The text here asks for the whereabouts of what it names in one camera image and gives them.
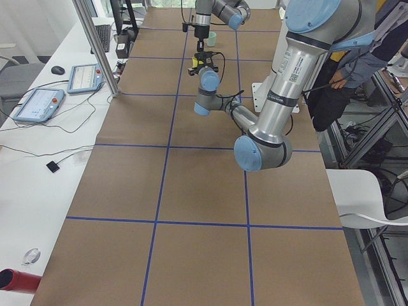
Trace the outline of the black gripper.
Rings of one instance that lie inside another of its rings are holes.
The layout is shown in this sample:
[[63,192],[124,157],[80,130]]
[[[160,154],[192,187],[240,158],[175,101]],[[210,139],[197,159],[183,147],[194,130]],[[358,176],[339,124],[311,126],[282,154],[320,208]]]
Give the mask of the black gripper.
[[202,68],[209,67],[214,70],[216,73],[219,72],[219,67],[214,64],[213,57],[217,55],[217,52],[197,52],[194,57],[200,59],[204,62],[204,65],[199,66],[194,69],[194,74],[198,74]]
[[195,24],[194,36],[199,39],[197,41],[197,52],[203,52],[204,51],[203,40],[208,38],[208,25]]

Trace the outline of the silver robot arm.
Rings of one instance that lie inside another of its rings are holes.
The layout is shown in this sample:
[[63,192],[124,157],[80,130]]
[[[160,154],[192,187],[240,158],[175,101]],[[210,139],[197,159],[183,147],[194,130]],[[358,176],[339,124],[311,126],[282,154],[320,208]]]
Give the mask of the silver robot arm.
[[229,28],[237,30],[249,20],[251,9],[246,1],[199,0],[195,1],[194,36],[198,39],[197,51],[204,51],[204,39],[209,37],[211,16],[216,16]]
[[320,55],[369,45],[374,37],[375,1],[290,1],[284,21],[287,48],[266,94],[259,115],[234,95],[217,93],[221,79],[204,50],[212,17],[238,29],[250,17],[245,1],[196,1],[193,22],[197,38],[190,75],[200,79],[194,111],[208,115],[226,112],[243,131],[234,144],[236,162],[245,171],[278,168],[291,158],[292,146],[284,128]]

